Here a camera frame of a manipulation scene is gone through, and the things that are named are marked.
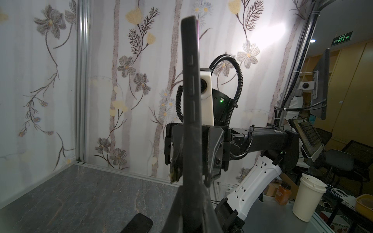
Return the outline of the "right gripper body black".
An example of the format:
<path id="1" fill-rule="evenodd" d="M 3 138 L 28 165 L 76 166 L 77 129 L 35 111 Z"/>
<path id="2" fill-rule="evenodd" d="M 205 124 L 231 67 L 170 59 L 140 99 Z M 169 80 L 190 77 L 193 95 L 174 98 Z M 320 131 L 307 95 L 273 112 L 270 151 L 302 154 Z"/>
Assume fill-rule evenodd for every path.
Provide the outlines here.
<path id="1" fill-rule="evenodd" d="M 166 134 L 165 134 L 165 164 L 170 168 L 170 161 L 171 161 L 171 153 L 172 153 L 172 142 L 171 142 L 171 128 L 174 125 L 183 125 L 182 123 L 169 123 L 166 126 Z M 183 162 L 188 158 L 185 155 L 186 152 L 195 152 L 197 153 L 197 162 L 202 165 L 202 173 L 203 173 L 203 143 L 202 143 L 202 126 L 197 133 L 197 136 L 193 139 L 190 134 L 185 134 L 185 129 L 188 127 L 184 126 L 184 147 L 183 147 Z M 215 126 L 221 127 L 224 130 L 224 140 L 223 140 L 223 157 L 222 157 L 222 165 L 221 171 L 228 171 L 229 169 L 229 162 L 230 162 L 230 151 L 232 148 L 233 143 L 233 134 L 232 130 L 225 126 Z"/>

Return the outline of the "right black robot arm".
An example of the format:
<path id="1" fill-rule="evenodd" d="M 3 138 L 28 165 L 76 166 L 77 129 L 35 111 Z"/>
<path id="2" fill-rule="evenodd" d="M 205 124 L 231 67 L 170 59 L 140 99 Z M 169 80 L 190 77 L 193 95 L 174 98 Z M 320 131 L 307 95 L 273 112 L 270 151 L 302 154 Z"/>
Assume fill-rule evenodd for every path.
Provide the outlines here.
<path id="1" fill-rule="evenodd" d="M 200 101 L 177 90 L 175 108 L 181 123 L 167 125 L 165 162 L 172 181 L 183 180 L 163 227 L 164 233 L 238 233 L 256 199 L 267 185 L 298 160 L 299 135 L 272 125 L 238 129 L 205 126 Z M 230 161 L 260 152 L 255 165 L 228 197 L 213 207 L 208 188 Z"/>

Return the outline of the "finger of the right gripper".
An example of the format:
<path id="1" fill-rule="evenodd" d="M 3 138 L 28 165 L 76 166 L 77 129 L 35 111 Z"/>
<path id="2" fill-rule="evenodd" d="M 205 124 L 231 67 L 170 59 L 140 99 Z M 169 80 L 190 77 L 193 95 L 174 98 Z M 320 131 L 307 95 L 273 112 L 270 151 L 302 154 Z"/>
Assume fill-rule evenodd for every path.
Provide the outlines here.
<path id="1" fill-rule="evenodd" d="M 221 127 L 202 126 L 203 175 L 206 187 L 221 175 L 224 130 Z"/>
<path id="2" fill-rule="evenodd" d="M 170 161 L 171 183 L 178 182 L 183 176 L 184 126 L 174 125 L 171 128 L 172 153 Z"/>

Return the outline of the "phone with black screen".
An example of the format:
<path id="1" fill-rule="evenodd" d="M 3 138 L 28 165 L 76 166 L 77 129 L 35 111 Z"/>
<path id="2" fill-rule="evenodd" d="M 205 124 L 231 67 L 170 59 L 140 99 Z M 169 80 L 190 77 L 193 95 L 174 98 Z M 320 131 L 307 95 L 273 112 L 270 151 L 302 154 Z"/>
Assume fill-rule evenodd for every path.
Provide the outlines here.
<path id="1" fill-rule="evenodd" d="M 138 213 L 123 228 L 120 233 L 148 233 L 153 227 L 153 220 Z"/>

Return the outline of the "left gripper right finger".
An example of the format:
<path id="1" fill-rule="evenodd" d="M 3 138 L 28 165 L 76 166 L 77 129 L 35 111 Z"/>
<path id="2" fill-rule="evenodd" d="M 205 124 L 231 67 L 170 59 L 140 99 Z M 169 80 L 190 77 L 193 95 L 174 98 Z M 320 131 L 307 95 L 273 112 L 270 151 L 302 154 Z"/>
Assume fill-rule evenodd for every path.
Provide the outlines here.
<path id="1" fill-rule="evenodd" d="M 211 203 L 208 189 L 202 186 L 202 232 L 203 233 L 222 233 L 221 226 Z"/>

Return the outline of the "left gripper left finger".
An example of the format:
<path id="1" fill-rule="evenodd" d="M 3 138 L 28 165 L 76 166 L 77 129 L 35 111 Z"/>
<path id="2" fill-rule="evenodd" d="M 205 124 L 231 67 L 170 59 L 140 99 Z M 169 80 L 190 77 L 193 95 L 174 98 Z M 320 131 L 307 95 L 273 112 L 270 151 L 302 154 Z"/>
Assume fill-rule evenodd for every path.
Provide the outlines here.
<path id="1" fill-rule="evenodd" d="M 161 233 L 183 233 L 183 194 L 184 187 L 180 186 L 177 190 L 176 196 L 173 200 L 171 210 L 168 214 L 167 220 L 163 226 Z"/>

